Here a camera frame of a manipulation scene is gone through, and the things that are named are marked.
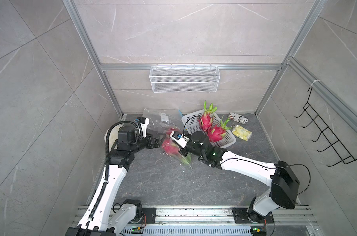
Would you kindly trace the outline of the pink dragon fruit green scales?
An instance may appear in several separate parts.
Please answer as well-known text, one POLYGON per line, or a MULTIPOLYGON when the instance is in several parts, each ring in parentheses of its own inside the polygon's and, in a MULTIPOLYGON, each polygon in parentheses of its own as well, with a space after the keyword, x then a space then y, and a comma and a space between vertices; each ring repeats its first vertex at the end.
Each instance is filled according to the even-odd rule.
POLYGON ((199 124, 203 132, 207 132, 213 124, 212 114, 217 111, 218 107, 213 106, 211 103, 209 106, 207 101, 204 102, 204 113, 200 118, 199 124))

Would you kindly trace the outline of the clear zip-top bag blue seal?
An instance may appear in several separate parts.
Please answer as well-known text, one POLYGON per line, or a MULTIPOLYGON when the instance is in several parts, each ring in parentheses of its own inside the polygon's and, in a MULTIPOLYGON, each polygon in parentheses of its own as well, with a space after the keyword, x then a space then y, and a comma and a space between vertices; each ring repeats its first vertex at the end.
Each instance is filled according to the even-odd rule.
POLYGON ((165 131, 170 128, 183 129, 183 114, 177 109, 147 109, 145 108, 143 117, 149 119, 148 128, 154 131, 165 131))

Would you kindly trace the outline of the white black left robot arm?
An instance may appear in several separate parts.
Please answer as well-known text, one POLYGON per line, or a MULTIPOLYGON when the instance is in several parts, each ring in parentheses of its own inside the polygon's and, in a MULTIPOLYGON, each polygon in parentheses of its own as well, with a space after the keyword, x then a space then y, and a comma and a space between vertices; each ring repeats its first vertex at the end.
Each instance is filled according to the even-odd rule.
POLYGON ((135 153, 143 149, 160 148, 163 138, 152 130, 141 139, 127 138, 122 131, 109 153, 109 165, 104 168, 102 184, 98 186, 88 210, 76 227, 66 231, 67 236, 122 236, 129 223, 144 223, 141 201, 125 200, 120 209, 110 216, 113 202, 125 178, 135 153))

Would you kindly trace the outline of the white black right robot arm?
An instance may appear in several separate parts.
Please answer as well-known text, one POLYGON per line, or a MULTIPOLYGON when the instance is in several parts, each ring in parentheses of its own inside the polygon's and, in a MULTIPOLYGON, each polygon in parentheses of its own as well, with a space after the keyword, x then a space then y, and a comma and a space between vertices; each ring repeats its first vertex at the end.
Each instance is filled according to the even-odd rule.
POLYGON ((265 223, 269 221, 269 215, 273 210, 295 208, 300 182, 286 162, 265 163, 242 157, 224 148, 213 146, 209 138, 199 131, 189 136, 173 131, 170 137, 179 145, 180 154, 194 154, 212 168, 237 172, 269 187, 262 195, 252 199, 246 211, 240 212, 238 208, 234 208, 234 216, 244 215, 252 222, 265 223))

